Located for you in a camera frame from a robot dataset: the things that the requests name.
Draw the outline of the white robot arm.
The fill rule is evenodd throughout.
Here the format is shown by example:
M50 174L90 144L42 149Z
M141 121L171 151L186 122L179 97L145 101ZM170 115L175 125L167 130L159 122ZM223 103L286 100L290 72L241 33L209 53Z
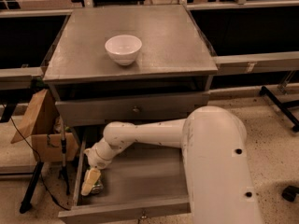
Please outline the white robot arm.
M193 224L264 224L249 171L243 122L217 106L186 119L134 125L111 122L103 138L84 150L90 169L81 194L91 193L101 171L133 143L182 150Z

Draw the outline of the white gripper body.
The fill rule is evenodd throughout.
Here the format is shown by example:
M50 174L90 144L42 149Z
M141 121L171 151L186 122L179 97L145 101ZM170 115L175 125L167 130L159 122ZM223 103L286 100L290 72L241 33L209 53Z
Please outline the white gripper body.
M83 153L87 156L89 165L99 170L107 168L113 159L112 149L104 138L92 147L86 148Z

